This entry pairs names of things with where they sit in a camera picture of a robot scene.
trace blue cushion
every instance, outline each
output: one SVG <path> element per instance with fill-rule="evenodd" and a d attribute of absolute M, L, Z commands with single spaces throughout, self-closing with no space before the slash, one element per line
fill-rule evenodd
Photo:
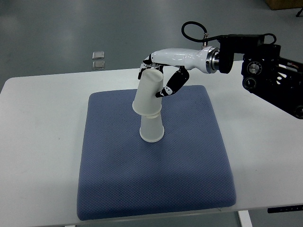
<path fill-rule="evenodd" d="M 164 137 L 148 143 L 132 109 L 136 90 L 94 93 L 84 133 L 80 220 L 202 210 L 236 202 L 233 176 L 206 89 L 162 100 Z"/>

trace floor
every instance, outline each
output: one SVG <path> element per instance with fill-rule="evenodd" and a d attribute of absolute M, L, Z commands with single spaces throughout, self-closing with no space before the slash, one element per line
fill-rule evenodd
<path fill-rule="evenodd" d="M 117 70 L 140 67 L 156 50 L 199 49 L 200 44 L 181 34 L 189 20 L 204 24 L 210 36 L 274 33 L 281 56 L 303 62 L 303 15 L 295 17 L 299 9 L 271 11 L 264 0 L 232 2 L 0 0 L 0 90 L 12 77 L 92 71 L 94 51 L 105 51 L 104 70 Z M 186 32 L 196 38 L 203 35 L 194 26 Z M 209 45 L 219 47 L 216 41 Z M 303 211 L 251 210 L 250 216 L 254 227 L 303 226 Z M 236 227 L 240 222 L 236 213 L 224 213 L 93 226 Z"/>

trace white paper cup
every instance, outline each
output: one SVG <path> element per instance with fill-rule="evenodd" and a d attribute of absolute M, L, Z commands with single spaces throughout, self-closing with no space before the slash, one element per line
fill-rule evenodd
<path fill-rule="evenodd" d="M 156 93 L 163 89 L 163 74 L 159 70 L 146 69 L 143 71 L 133 110 L 141 116 L 153 116 L 160 112 L 162 97 L 156 98 Z"/>
<path fill-rule="evenodd" d="M 140 136 L 146 142 L 157 142 L 164 135 L 161 113 L 154 116 L 141 116 Z"/>

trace small metal block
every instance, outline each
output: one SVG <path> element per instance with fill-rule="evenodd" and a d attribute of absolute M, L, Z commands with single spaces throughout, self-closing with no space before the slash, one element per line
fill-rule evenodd
<path fill-rule="evenodd" d="M 104 51 L 95 51 L 93 52 L 93 59 L 103 59 Z"/>
<path fill-rule="evenodd" d="M 101 70 L 105 68 L 105 61 L 94 61 L 93 70 Z"/>

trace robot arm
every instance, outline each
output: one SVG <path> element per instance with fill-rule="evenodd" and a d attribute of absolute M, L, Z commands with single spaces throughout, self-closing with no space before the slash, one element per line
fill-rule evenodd
<path fill-rule="evenodd" d="M 188 24 L 198 25 L 205 34 L 201 40 L 189 37 L 184 32 Z M 273 34 L 263 35 L 219 35 L 207 38 L 205 27 L 189 21 L 182 26 L 182 34 L 195 42 L 204 43 L 201 50 L 165 49 L 150 54 L 141 64 L 138 79 L 145 69 L 155 68 L 163 73 L 166 65 L 178 67 L 179 70 L 169 79 L 165 88 L 156 97 L 176 93 L 188 80 L 187 70 L 197 68 L 203 73 L 229 73 L 232 69 L 235 53 L 242 53 L 242 85 L 249 92 L 270 102 L 290 115 L 303 119 L 303 64 L 280 57 L 281 46 L 274 44 Z M 266 35 L 274 41 L 264 43 Z M 207 42 L 217 40 L 220 49 L 207 46 Z"/>

